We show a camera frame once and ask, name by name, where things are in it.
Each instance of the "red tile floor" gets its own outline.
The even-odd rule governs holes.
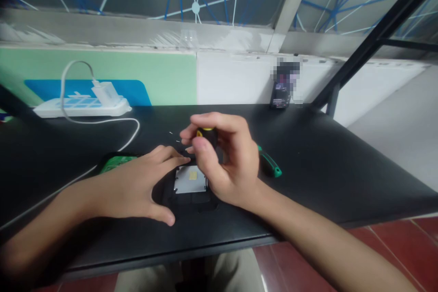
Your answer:
[[[438,217],[399,220],[350,233],[396,266],[420,292],[438,292]],[[287,242],[254,248],[268,292],[334,292]],[[64,282],[35,292],[113,292],[117,274]]]

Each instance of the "khaki pants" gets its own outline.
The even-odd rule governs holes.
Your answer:
[[[264,292],[252,249],[214,255],[206,259],[209,292]],[[159,265],[119,274],[115,292],[175,292],[175,268]]]

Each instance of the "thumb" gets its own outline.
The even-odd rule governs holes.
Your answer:
[[[219,164],[216,151],[210,142],[204,137],[195,137],[192,140],[192,145],[199,169],[201,169],[212,183],[221,180],[224,175],[224,169]]]
[[[153,203],[148,210],[148,217],[151,219],[162,221],[169,226],[175,223],[175,216],[169,208]]]

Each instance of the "green wall panel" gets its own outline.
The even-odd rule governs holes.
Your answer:
[[[0,48],[0,83],[30,106],[42,100],[25,84],[27,79],[60,79],[72,60],[84,60],[97,79],[143,82],[152,105],[196,104],[196,56],[116,51]],[[68,79],[89,79],[85,65],[76,64]]]

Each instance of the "black metal bar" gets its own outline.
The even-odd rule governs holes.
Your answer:
[[[402,41],[402,40],[394,40],[394,39],[382,39],[382,40],[380,40],[380,42],[383,46],[418,49],[418,50],[424,50],[424,51],[428,51],[428,52],[438,52],[438,45],[434,45],[431,43]]]
[[[317,108],[322,108],[327,103],[333,88],[337,84],[340,84],[340,87],[342,88],[374,55],[374,53],[379,50],[382,46],[380,40],[391,37],[423,1],[424,0],[397,0],[382,18],[380,23],[377,24],[369,36],[362,42],[362,44],[319,93],[312,102],[312,105]]]
[[[0,84],[0,108],[6,113],[24,121],[41,121],[42,119],[21,99]]]
[[[327,103],[326,114],[328,116],[330,116],[331,118],[334,118],[334,112],[336,110],[336,103],[338,102],[338,94],[339,94],[340,89],[341,88],[340,88],[339,83],[337,85],[335,85],[335,87],[333,88],[332,94],[330,95],[330,99],[328,100],[328,103]]]

